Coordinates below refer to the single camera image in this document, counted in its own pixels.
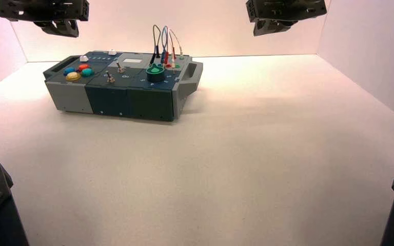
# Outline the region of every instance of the blue button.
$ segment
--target blue button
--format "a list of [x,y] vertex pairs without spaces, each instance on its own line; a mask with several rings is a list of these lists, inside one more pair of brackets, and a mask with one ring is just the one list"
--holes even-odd
[[76,71],[74,68],[66,68],[64,69],[64,76],[67,76],[67,74],[73,73],[74,71]]

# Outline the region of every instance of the carrying handle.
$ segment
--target carrying handle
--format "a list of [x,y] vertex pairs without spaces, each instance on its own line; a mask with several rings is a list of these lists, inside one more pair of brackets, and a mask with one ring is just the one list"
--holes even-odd
[[61,69],[65,68],[66,66],[72,64],[75,60],[79,59],[79,57],[80,57],[79,55],[69,56],[68,58],[64,59],[60,63],[58,63],[55,66],[44,71],[43,75],[45,76],[45,79],[48,79],[48,78],[54,76]]
[[203,73],[203,63],[190,62],[179,83],[179,99],[185,99],[197,90]]

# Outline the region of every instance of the white table surface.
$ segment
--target white table surface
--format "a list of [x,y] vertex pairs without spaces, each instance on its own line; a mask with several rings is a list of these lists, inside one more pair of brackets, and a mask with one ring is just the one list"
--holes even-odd
[[173,123],[57,111],[0,83],[0,162],[31,245],[378,245],[394,113],[315,55],[195,58]]

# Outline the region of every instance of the green button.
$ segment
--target green button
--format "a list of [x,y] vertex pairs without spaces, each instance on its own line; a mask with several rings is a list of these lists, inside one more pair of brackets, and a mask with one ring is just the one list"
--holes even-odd
[[81,72],[83,77],[89,77],[93,74],[93,70],[91,68],[86,68]]

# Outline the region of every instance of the cable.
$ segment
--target cable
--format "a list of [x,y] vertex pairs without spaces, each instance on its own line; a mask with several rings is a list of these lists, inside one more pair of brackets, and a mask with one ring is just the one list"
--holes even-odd
[[181,42],[179,42],[179,39],[178,39],[178,37],[176,36],[176,34],[173,32],[173,30],[170,29],[170,32],[173,33],[174,37],[176,38],[176,41],[178,42],[179,49],[181,50],[181,56],[182,56],[182,55],[183,55],[183,51],[182,51]]
[[174,48],[173,37],[171,36],[171,34],[170,34],[170,41],[171,41],[171,46],[173,48],[173,59],[176,59],[176,49]]
[[167,26],[164,26],[164,28],[162,29],[161,41],[162,41],[162,47],[164,49],[161,56],[161,63],[167,64],[168,63],[168,27]]
[[174,50],[173,38],[171,37],[171,35],[170,35],[170,40],[171,40],[171,47],[172,47],[172,49],[173,49],[173,56],[171,57],[171,61],[172,61],[171,67],[173,68],[173,72],[174,72],[174,69],[175,69],[175,67],[176,67],[176,64],[175,64],[175,60],[176,60],[176,51]]
[[[157,28],[159,35],[157,37],[157,42],[156,42],[156,37],[155,37],[155,28]],[[150,60],[150,65],[152,66],[153,62],[155,61],[155,58],[161,58],[159,56],[159,39],[161,38],[161,30],[157,25],[153,25],[153,45],[154,45],[154,51],[152,55],[152,59]]]
[[[159,32],[159,35],[157,37],[157,41],[155,38],[155,28],[157,28],[157,31]],[[155,46],[155,52],[156,52],[157,58],[160,58],[160,56],[159,56],[159,39],[161,39],[161,30],[159,29],[159,27],[157,25],[153,25],[153,44]]]

